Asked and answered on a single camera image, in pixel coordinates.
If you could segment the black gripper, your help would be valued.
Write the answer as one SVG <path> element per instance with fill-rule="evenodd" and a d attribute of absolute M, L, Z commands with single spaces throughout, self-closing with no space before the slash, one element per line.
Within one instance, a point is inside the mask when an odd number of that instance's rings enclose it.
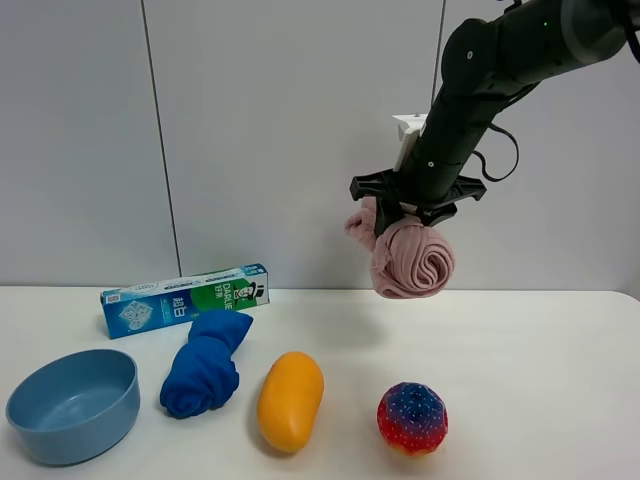
<path fill-rule="evenodd" d="M 481 180 L 459 175 L 446 193 L 438 193 L 435 187 L 421 189 L 394 171 L 354 176 L 349 186 L 354 201 L 376 197 L 376 238 L 405 218 L 406 211 L 402 204 L 415 207 L 417 217 L 424 226 L 436 226 L 457 214 L 457 202 L 467 198 L 479 201 L 486 191 Z"/>

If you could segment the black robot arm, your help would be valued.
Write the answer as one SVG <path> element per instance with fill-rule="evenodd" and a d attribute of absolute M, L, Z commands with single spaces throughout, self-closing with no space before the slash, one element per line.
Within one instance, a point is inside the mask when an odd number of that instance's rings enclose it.
<path fill-rule="evenodd" d="M 426 116 L 399 120 L 396 165 L 356 176 L 354 200 L 372 199 L 373 232 L 415 215 L 426 226 L 453 217 L 458 201 L 480 200 L 492 176 L 461 171 L 503 110 L 541 82 L 610 59 L 623 46 L 639 52 L 636 1 L 516 1 L 497 19 L 465 20 L 442 54 L 442 85 Z"/>

